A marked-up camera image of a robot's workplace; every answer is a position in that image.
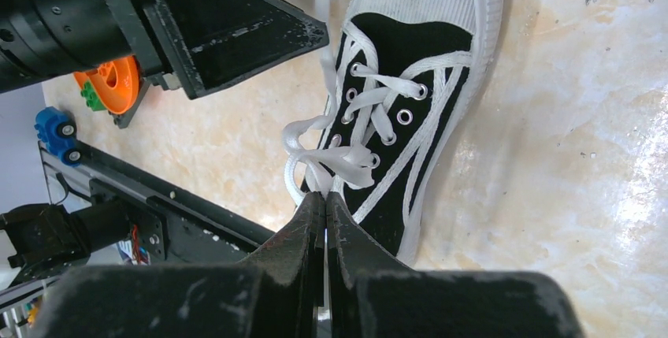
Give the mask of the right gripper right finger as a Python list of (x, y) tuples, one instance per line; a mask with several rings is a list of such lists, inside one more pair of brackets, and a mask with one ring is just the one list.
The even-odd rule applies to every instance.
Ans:
[(534, 272), (418, 271), (326, 201), (334, 337), (583, 337), (562, 288)]

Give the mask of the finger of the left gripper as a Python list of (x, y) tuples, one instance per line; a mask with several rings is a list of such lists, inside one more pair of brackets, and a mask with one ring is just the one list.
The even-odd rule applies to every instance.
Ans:
[(326, 46), (326, 25), (285, 0), (130, 0), (124, 36), (142, 68), (172, 73), (189, 99)]

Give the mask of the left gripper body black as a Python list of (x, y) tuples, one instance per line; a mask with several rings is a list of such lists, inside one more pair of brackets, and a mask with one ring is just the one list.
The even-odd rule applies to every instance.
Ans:
[(1, 91), (134, 54), (162, 82), (162, 53), (145, 14), (152, 0), (1, 0)]

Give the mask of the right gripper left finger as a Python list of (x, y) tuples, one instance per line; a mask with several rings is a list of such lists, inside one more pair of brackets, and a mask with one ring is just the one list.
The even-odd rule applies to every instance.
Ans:
[(234, 264), (83, 266), (50, 290), (34, 337), (314, 337), (325, 200)]

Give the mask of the black white sneaker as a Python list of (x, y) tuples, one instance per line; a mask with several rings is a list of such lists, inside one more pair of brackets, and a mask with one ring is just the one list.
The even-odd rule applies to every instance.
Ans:
[(321, 51), (323, 114), (288, 124), (286, 188), (342, 196), (354, 221), (413, 265), (425, 189), (492, 62), (503, 0), (351, 0)]

